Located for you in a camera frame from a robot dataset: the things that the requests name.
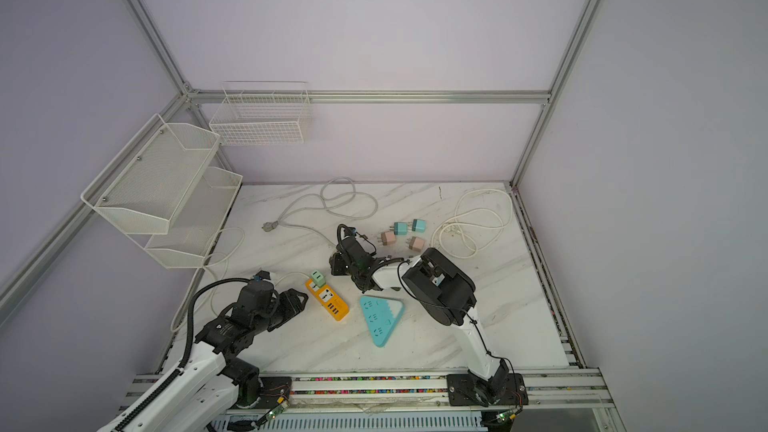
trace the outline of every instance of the white wall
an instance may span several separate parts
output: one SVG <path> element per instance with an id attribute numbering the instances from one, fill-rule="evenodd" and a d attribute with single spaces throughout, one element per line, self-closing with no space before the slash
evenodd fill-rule
<path id="1" fill-rule="evenodd" d="M 211 117 L 214 104 L 203 105 Z M 509 180 L 536 104 L 319 104 L 306 142 L 225 147 L 245 182 Z"/>
<path id="2" fill-rule="evenodd" d="M 768 0 L 607 0 L 522 180 L 628 429 L 765 430 Z"/>
<path id="3" fill-rule="evenodd" d="M 173 95 L 120 0 L 0 1 L 0 284 Z M 96 219 L 0 334 L 0 429 L 110 420 L 188 278 Z"/>
<path id="4" fill-rule="evenodd" d="M 146 0 L 188 81 L 548 90 L 585 0 Z"/>

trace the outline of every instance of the orange power strip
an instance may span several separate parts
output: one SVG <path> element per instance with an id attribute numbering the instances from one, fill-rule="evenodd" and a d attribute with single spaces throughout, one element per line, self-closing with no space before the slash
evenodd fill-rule
<path id="1" fill-rule="evenodd" d="M 313 281 L 308 281 L 306 287 L 312 292 L 312 295 L 317 297 L 325 310 L 331 314 L 337 322 L 344 318 L 350 311 L 346 302 L 341 300 L 341 297 L 337 295 L 328 284 L 321 287 L 315 285 Z"/>

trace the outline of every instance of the white mesh shelf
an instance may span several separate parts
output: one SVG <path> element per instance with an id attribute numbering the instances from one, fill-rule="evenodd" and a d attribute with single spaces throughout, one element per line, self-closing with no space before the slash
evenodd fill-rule
<path id="1" fill-rule="evenodd" d="M 224 101 L 210 120 L 210 129 L 221 134 L 222 144 L 304 142 L 312 122 L 310 95 L 304 82 L 223 82 L 222 86 Z"/>
<path id="2" fill-rule="evenodd" d="M 161 126 L 95 203 L 123 234 L 168 234 L 214 158 L 219 135 L 186 123 Z"/>
<path id="3" fill-rule="evenodd" d="M 208 167 L 168 234 L 152 235 L 144 250 L 166 268 L 202 266 L 242 181 L 238 174 Z"/>

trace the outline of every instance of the marble tabletop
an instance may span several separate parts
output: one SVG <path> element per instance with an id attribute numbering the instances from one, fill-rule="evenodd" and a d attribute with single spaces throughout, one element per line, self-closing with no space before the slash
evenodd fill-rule
<path id="1" fill-rule="evenodd" d="M 331 245 L 312 232 L 278 227 L 264 232 L 262 225 L 273 222 L 293 200 L 310 192 L 319 193 L 320 185 L 243 186 L 226 221 L 227 227 L 245 231 L 241 246 L 229 258 L 227 277 L 245 276 L 260 268 L 274 273 L 274 280 L 288 272 L 312 273 L 320 270 L 331 287 L 350 306 L 350 312 L 336 322 L 313 297 L 302 314 L 283 327 L 263 332 L 255 337 L 253 345 L 240 353 L 240 358 L 268 372 L 351 372 L 363 370 L 443 370 L 466 368 L 462 351 L 448 327 L 435 322 L 424 308 L 405 292 L 385 290 L 369 291 L 375 297 L 396 298 L 405 305 L 405 311 L 383 348 L 374 345 L 365 319 L 360 311 L 360 291 L 348 277 L 330 274 L 328 259 Z M 334 217 L 322 211 L 304 211 L 291 216 L 288 222 L 312 226 L 336 241 L 336 226 L 341 222 L 356 227 L 361 234 L 379 248 L 379 256 L 409 256 L 406 240 L 412 236 L 429 239 L 435 228 L 453 215 L 456 202 L 466 191 L 478 188 L 504 189 L 501 182 L 471 183 L 399 183 L 358 184 L 357 189 L 368 192 L 379 200 L 379 211 L 363 220 Z M 326 196 L 350 190 L 349 185 L 332 185 Z M 297 206 L 320 205 L 317 198 L 305 198 Z M 509 202 L 502 194 L 486 192 L 470 196 L 462 203 L 460 212 L 485 207 L 495 210 L 506 219 Z M 337 209 L 348 216 L 366 215 L 372 202 L 357 196 L 347 206 Z M 426 231 L 399 235 L 397 243 L 381 246 L 375 237 L 389 230 L 394 222 L 412 222 L 414 218 L 426 221 Z M 471 222 L 497 226 L 490 214 L 466 217 Z M 495 231 L 472 228 L 469 233 L 479 245 L 493 237 Z M 230 252 L 240 239 L 237 231 L 224 232 L 216 251 Z M 444 243 L 456 254 L 467 254 L 460 239 L 444 235 Z M 485 327 L 485 340 L 496 355 L 512 360 L 515 368 L 566 368 L 568 360 L 560 341 L 552 315 L 528 255 L 520 228 L 514 217 L 491 246 L 474 258 L 454 259 L 475 283 L 477 309 Z M 223 265 L 214 267 L 221 275 Z M 210 282 L 208 276 L 201 286 Z M 307 292 L 302 275 L 286 278 L 278 290 L 295 288 Z M 216 311 L 234 302 L 242 284 L 219 286 L 213 303 Z M 195 331 L 211 320 L 213 314 L 206 306 L 196 315 Z M 165 367 L 171 367 L 181 356 L 183 340 L 177 339 L 168 354 Z"/>

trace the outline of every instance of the wire mesh basket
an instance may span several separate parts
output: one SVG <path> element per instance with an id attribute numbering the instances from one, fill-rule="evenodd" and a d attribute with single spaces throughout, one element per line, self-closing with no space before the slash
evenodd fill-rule
<path id="1" fill-rule="evenodd" d="M 123 234 L 168 234 L 219 148 L 219 135 L 187 123 L 160 127 L 94 203 Z"/>
<path id="2" fill-rule="evenodd" d="M 222 82 L 210 129 L 226 146 L 304 143 L 312 123 L 305 82 Z"/>
<path id="3" fill-rule="evenodd" d="M 202 267 L 242 181 L 234 172 L 206 168 L 168 234 L 152 235 L 144 250 L 165 268 Z"/>

